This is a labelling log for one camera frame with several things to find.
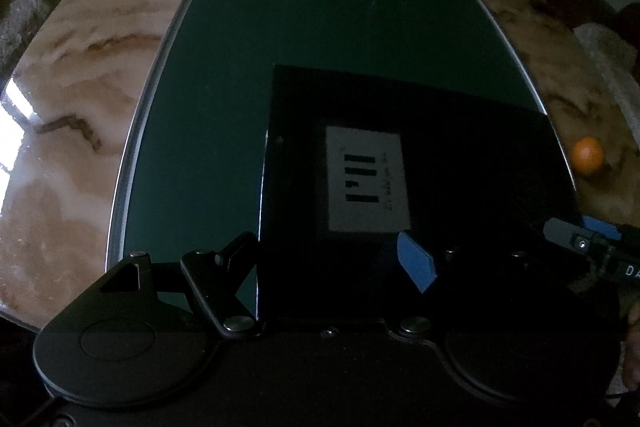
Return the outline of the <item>black box lid with label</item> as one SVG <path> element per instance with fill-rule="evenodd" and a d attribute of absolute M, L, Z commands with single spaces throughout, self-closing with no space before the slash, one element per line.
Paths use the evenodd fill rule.
<path fill-rule="evenodd" d="M 578 215 L 550 119 L 430 82 L 278 65 L 262 172 L 258 317 L 354 331 L 420 291 L 397 258 L 407 232 L 454 274 L 544 252 Z"/>

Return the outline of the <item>dark green desk mat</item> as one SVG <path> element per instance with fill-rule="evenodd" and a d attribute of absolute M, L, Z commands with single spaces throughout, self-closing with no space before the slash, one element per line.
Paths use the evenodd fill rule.
<path fill-rule="evenodd" d="M 141 286 L 161 317 L 186 306 L 180 257 L 218 251 L 244 232 L 258 239 L 241 297 L 258 314 L 262 172 L 273 69 L 338 70 L 544 104 L 480 0 L 183 0 L 131 128 L 111 226 L 110 255 L 146 251 Z M 435 259 L 444 306 L 491 322 L 538 325 L 570 304 L 570 264 L 544 239 L 540 256 L 454 274 Z"/>

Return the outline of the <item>orange fruit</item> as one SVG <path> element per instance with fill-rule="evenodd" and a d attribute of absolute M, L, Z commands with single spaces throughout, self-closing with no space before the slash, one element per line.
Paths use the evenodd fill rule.
<path fill-rule="evenodd" d="M 574 169 L 582 176 L 592 176 L 605 164 L 605 153 L 600 141 L 593 136 L 577 141 L 570 151 L 570 160 Z"/>

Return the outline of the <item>white fluffy cushion right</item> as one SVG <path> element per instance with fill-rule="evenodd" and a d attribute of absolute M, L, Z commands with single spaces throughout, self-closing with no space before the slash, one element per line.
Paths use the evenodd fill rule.
<path fill-rule="evenodd" d="M 593 60 L 632 134 L 639 140 L 639 83 L 631 74 L 636 50 L 611 29 L 595 23 L 578 26 L 574 35 Z"/>

